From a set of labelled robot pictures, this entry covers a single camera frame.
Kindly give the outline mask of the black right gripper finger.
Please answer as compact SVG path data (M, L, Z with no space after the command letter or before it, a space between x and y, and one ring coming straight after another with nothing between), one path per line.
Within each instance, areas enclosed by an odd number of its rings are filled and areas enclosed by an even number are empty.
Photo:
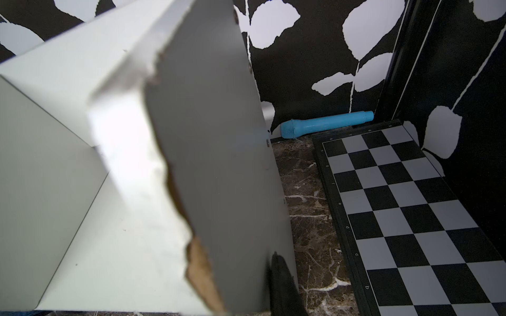
M272 316L308 315L287 263L277 252L271 258L269 287Z

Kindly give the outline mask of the white wooden bookshelf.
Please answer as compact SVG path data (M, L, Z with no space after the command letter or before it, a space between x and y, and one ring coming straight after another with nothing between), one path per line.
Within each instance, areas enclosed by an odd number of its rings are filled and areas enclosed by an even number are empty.
M1 311L270 311L296 264L232 1L1 2Z

